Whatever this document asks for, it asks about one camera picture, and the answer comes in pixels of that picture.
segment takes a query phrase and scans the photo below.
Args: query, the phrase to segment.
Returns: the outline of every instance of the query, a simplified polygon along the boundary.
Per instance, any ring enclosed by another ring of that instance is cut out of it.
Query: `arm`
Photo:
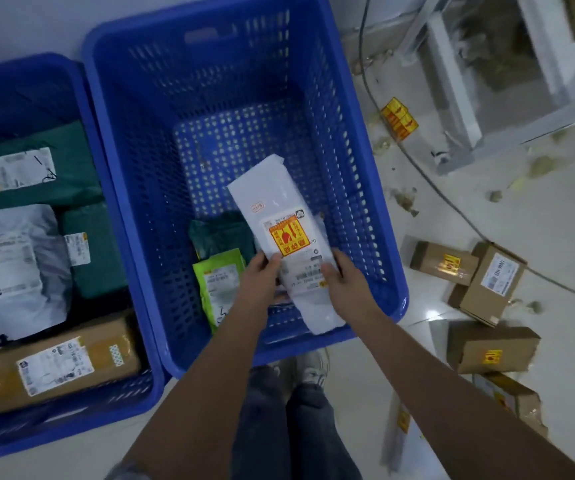
[[[575,478],[575,463],[460,378],[378,307],[338,250],[323,265],[339,315],[363,340],[453,479]]]
[[[214,337],[149,420],[124,463],[152,480],[228,479],[230,454],[281,255],[257,254]]]

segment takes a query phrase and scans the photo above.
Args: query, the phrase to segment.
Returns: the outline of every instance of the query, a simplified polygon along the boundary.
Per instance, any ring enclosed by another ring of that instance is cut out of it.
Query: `jeans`
[[[233,480],[360,480],[336,431],[334,409],[315,384],[284,406],[270,367],[252,369],[232,451]]]

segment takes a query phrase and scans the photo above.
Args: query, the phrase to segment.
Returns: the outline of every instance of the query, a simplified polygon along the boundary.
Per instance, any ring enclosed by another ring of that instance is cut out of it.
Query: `wall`
[[[192,0],[0,0],[0,62],[59,52],[79,58],[83,39],[93,27]],[[395,18],[418,8],[423,0],[372,0],[368,23]],[[365,0],[331,0],[341,31],[360,24]]]

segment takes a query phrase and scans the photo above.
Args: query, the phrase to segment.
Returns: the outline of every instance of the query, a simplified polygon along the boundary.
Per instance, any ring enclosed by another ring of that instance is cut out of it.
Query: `forearm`
[[[262,317],[233,307],[124,461],[152,480],[229,478],[238,416],[263,324]]]
[[[350,322],[455,479],[575,478],[575,463],[385,314]]]

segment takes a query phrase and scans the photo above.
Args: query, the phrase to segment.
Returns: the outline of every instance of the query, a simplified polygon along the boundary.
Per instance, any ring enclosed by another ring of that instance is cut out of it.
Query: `cable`
[[[401,153],[403,153],[405,155],[405,157],[409,160],[411,165],[416,169],[417,172],[419,172],[420,176],[423,177],[423,179],[432,188],[432,190],[434,190],[436,192],[436,194],[439,197],[441,197],[443,202],[448,204],[459,216],[461,216],[461,218],[468,224],[468,226],[470,226],[472,228],[472,230],[475,233],[477,233],[479,235],[479,237],[482,240],[489,241],[489,239],[485,236],[485,234],[482,233],[482,231],[463,213],[463,211],[461,209],[459,209],[455,204],[452,203],[452,201],[436,186],[436,184],[431,180],[431,178],[427,176],[427,174],[419,166],[419,164],[416,162],[416,160],[414,160],[414,158],[412,158],[411,154],[408,153],[407,150],[405,150],[401,140],[399,139],[398,135],[394,132],[394,130],[390,126],[390,123],[388,122],[388,120],[385,118],[385,116],[381,112],[381,108],[379,107],[378,103],[376,102],[376,99],[374,99],[374,96],[372,95],[372,91],[370,90],[369,84],[367,83],[367,77],[365,76],[365,64],[363,63],[363,33],[365,32],[365,21],[367,20],[367,13],[369,11],[369,6],[370,6],[371,2],[372,2],[372,0],[365,0],[365,8],[363,9],[363,19],[361,20],[360,30],[358,31],[358,63],[360,64],[360,67],[361,67],[361,77],[363,78],[363,85],[365,86],[365,90],[367,91],[367,95],[369,96],[370,100],[372,101],[372,104],[376,108],[376,111],[378,112],[381,121],[383,121],[385,128],[387,128],[390,136],[392,136],[392,139],[394,139],[396,146],[399,147],[399,150],[401,150]],[[563,290],[575,295],[574,289],[572,289],[568,286],[565,286],[564,284],[559,283],[558,281],[553,280],[552,278],[547,277],[543,273],[540,273],[539,271],[532,269],[530,266],[527,266],[526,270],[528,270],[533,275],[538,276],[540,279],[545,280],[548,283],[551,283],[555,286],[558,286],[559,288],[562,288]]]

